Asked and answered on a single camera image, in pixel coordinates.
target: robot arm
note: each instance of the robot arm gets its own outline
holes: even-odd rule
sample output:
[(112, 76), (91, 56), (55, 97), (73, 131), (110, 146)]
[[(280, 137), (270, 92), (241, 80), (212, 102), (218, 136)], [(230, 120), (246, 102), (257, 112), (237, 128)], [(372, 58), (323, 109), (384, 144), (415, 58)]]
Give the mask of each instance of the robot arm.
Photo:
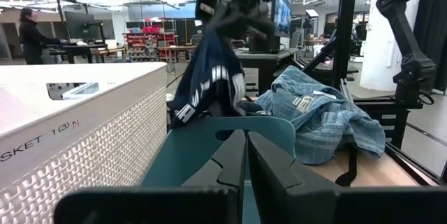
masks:
[(227, 38), (250, 30), (267, 39), (273, 33), (273, 23), (267, 18), (266, 1), (271, 0), (196, 0), (196, 17), (207, 29)]
[(376, 7), (388, 19), (402, 53), (402, 71), (393, 77), (397, 84), (395, 99), (410, 103), (418, 101), (419, 85), (433, 76), (436, 66), (419, 48), (405, 16), (409, 0), (377, 0)]

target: black pole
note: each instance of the black pole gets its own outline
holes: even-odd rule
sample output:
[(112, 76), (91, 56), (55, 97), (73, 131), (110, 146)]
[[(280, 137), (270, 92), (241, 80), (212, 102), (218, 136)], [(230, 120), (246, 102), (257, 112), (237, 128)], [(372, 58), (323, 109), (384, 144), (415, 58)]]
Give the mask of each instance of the black pole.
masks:
[(98, 25), (99, 25), (99, 32), (101, 33), (101, 40), (103, 41), (103, 44), (105, 44), (103, 22), (98, 22)]
[(64, 21), (64, 14), (62, 14), (61, 0), (56, 0), (56, 1), (57, 1), (57, 11), (59, 12), (59, 16), (61, 18), (62, 25), (65, 28), (66, 38), (70, 39), (70, 34), (68, 33), (68, 27), (67, 27), (67, 24)]
[(337, 44), (332, 74), (332, 86), (340, 90), (340, 80), (346, 78), (351, 45), (351, 30), (356, 0), (340, 0), (338, 10)]
[(441, 181), (444, 182), (445, 184), (447, 184), (447, 161), (446, 161), (446, 165), (444, 166), (444, 170), (442, 171), (442, 174), (441, 174)]

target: person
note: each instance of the person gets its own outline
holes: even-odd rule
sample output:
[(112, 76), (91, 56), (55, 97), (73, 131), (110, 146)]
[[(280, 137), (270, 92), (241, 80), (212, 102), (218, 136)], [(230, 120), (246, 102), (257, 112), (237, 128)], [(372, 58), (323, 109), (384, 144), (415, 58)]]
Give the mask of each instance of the person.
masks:
[(43, 45), (66, 43), (66, 40), (45, 37), (36, 25), (37, 13), (32, 9), (23, 8), (20, 11), (19, 37), (27, 64), (43, 64)]

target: teal plastic seat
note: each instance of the teal plastic seat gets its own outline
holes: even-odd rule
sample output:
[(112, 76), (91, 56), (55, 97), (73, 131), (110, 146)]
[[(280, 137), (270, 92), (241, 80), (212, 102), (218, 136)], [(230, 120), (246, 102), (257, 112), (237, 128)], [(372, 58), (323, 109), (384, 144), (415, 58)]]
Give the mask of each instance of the teal plastic seat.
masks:
[[(274, 117), (205, 117), (171, 130), (147, 171), (141, 186), (178, 187), (196, 173), (217, 151), (223, 141), (220, 130), (248, 130), (261, 134), (290, 155), (295, 156), (295, 129), (284, 119)], [(260, 223), (253, 188), (246, 166), (244, 223)]]

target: clothing tag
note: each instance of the clothing tag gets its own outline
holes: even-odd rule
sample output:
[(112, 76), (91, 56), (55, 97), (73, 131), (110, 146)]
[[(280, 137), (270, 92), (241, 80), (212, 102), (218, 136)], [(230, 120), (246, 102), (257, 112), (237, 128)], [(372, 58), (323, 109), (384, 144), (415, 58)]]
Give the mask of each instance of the clothing tag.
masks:
[(301, 113), (306, 113), (309, 111), (310, 103), (312, 102), (311, 96), (304, 96), (301, 98), (301, 101), (298, 103), (296, 109), (299, 110)]
[(295, 98), (295, 100), (292, 102), (292, 104), (294, 106), (297, 106), (300, 101), (301, 101), (301, 98)]
[(257, 111), (256, 113), (259, 115), (268, 115), (266, 111)]
[(324, 93), (322, 91), (314, 91), (314, 95), (322, 95), (322, 96), (327, 96), (328, 98), (331, 98), (331, 99), (337, 99), (336, 96), (334, 96), (332, 94)]

